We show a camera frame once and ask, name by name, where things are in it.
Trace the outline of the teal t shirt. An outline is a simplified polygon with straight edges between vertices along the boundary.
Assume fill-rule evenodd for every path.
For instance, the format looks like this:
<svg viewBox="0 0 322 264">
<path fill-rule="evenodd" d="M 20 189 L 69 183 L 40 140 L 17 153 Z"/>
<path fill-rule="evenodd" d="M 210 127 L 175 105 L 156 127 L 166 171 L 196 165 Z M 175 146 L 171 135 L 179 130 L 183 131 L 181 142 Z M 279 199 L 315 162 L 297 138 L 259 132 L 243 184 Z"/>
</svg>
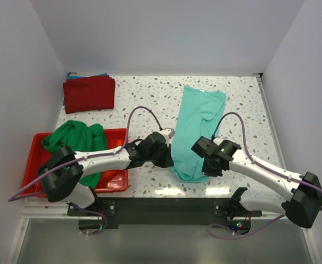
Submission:
<svg viewBox="0 0 322 264">
<path fill-rule="evenodd" d="M 203 160 L 191 147 L 201 137 L 210 138 L 223 116 L 226 95 L 221 91 L 203 91 L 185 86 L 175 136 L 171 144 L 171 171 L 183 182 L 200 183 L 208 179 L 202 174 Z"/>
</svg>

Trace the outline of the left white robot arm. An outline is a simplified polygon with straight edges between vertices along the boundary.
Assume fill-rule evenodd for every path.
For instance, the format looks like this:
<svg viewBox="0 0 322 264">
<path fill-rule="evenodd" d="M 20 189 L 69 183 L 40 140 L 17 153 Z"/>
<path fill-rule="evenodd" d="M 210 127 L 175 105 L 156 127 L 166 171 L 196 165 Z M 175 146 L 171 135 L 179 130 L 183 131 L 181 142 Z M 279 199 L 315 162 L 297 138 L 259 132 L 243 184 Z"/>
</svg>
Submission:
<svg viewBox="0 0 322 264">
<path fill-rule="evenodd" d="M 105 151 L 81 152 L 63 147 L 37 171 L 48 202 L 65 201 L 86 209 L 98 200 L 91 187 L 79 182 L 88 175 L 138 168 L 146 162 L 160 168 L 172 167 L 170 140 L 174 134 L 173 129 L 165 128 L 139 142 L 124 143 Z"/>
</svg>

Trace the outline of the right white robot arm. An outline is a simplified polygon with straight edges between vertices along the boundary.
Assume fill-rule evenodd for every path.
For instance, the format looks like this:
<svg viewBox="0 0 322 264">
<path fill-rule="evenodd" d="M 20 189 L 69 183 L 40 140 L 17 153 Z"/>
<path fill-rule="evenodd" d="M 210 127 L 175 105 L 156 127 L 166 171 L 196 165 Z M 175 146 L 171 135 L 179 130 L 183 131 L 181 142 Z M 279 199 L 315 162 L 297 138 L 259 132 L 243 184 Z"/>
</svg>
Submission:
<svg viewBox="0 0 322 264">
<path fill-rule="evenodd" d="M 311 228 L 322 209 L 322 187 L 313 173 L 300 175 L 284 170 L 251 156 L 246 148 L 230 140 L 202 136 L 191 150 L 203 159 L 203 174 L 219 177 L 224 171 L 240 173 L 277 194 L 250 194 L 247 187 L 239 187 L 223 207 L 231 217 L 266 211 L 283 215 L 299 227 Z"/>
</svg>

